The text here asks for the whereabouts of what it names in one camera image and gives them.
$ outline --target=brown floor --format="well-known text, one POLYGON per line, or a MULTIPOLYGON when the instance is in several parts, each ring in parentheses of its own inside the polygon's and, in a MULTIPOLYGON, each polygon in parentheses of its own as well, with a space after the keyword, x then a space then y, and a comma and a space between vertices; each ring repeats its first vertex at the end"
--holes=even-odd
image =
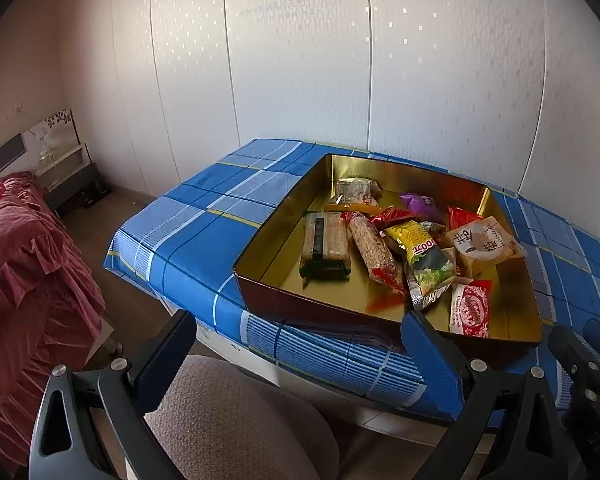
MULTIPOLYGON (((114 329, 113 337, 122 343, 125 354, 130 356, 142 341, 164 326, 169 314, 159 301, 103 269, 102 263, 115 231, 150 200, 151 197, 117 189, 90 209, 77 207, 62 218, 100 285, 107 305, 106 317, 114 329)), ((199 342, 191 353, 218 357, 199 342)), ((104 352, 98 352, 90 364, 100 367, 106 358, 104 352)), ((105 419, 102 416, 99 419, 100 426, 105 419)), ((345 422, 329 420, 329 423, 340 446, 342 480, 407 480, 432 450, 345 422)), ((112 433, 105 433, 107 449, 122 473, 122 454, 112 433)), ((476 478, 483 462, 484 456, 475 456, 463 479, 476 478)))

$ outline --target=table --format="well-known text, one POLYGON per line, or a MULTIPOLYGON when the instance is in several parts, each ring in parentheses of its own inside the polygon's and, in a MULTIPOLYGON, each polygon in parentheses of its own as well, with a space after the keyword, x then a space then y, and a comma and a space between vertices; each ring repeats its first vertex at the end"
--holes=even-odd
MULTIPOLYGON (((382 153, 255 139, 125 222, 111 241, 104 267, 168 309, 190 310, 207 333, 281 370, 393 413, 449 420, 437 409, 407 354, 269 322, 245 309, 232 271, 234 261, 293 185, 328 153, 447 173, 382 153)), ((542 319, 542 342, 507 369, 544 368, 556 407, 564 410, 571 380, 549 352, 546 337, 559 322, 582 338, 584 323, 600 318, 600 240, 515 192, 482 184, 491 188, 527 251, 542 319)))

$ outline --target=metal screw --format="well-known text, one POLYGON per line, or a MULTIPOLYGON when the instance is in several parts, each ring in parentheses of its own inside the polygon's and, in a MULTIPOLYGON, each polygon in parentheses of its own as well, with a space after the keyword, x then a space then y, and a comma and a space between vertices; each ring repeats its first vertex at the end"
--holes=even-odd
POLYGON ((126 359, 123 357, 118 357, 117 359, 113 359, 111 362, 111 369, 119 372, 120 370, 124 370, 126 365, 126 359))
POLYGON ((485 363, 482 359, 474 359, 470 363, 471 370, 474 372, 483 372, 487 369, 487 363, 485 363))
POLYGON ((58 365, 51 370, 53 377, 62 377, 66 373, 66 366, 58 365))
POLYGON ((542 368, 539 366, 532 366, 531 375, 533 375, 533 377, 536 379, 542 379, 544 377, 544 370, 542 370, 542 368))

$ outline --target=red fabric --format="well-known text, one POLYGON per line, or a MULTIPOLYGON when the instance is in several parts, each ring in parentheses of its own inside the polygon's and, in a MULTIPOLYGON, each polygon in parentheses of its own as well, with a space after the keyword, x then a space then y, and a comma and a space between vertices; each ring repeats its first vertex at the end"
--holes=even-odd
POLYGON ((32 174, 0 183, 0 460, 14 472, 27 464, 48 375, 82 368, 104 300, 32 174))

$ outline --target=purple wrapper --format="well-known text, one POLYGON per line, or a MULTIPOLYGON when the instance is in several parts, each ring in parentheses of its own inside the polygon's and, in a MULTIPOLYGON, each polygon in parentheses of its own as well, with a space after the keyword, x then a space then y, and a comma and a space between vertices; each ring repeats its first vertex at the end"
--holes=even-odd
POLYGON ((415 193, 405 193, 400 195, 404 205, 409 211, 426 215, 429 221, 437 224, 444 224, 445 219, 436 208, 436 203, 429 196, 418 195, 415 193))

